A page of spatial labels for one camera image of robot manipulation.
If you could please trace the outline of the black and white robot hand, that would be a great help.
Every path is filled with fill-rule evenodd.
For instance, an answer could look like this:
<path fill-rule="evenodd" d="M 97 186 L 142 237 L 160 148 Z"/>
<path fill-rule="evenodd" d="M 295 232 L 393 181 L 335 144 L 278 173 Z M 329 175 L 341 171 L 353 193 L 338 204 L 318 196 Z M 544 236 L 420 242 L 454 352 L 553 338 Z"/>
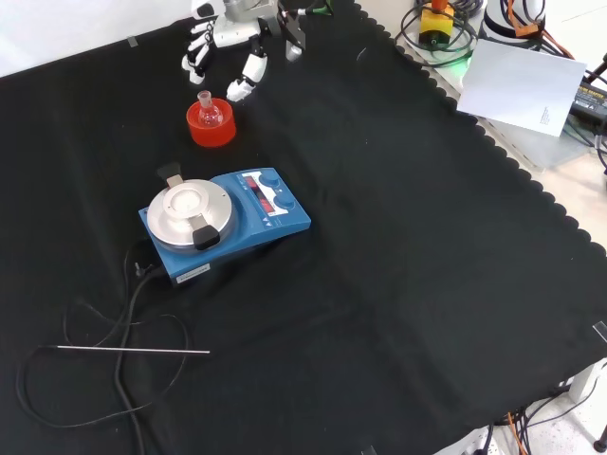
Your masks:
<path fill-rule="evenodd" d="M 278 37 L 285 41 L 285 57 L 294 62 L 305 49 L 300 18 L 312 9 L 287 9 L 281 1 L 192 1 L 190 30 L 181 67 L 190 82 L 201 84 L 214 53 L 249 46 L 244 67 L 227 88 L 227 99 L 239 102 L 250 95 L 265 76 L 268 56 L 262 41 Z"/>

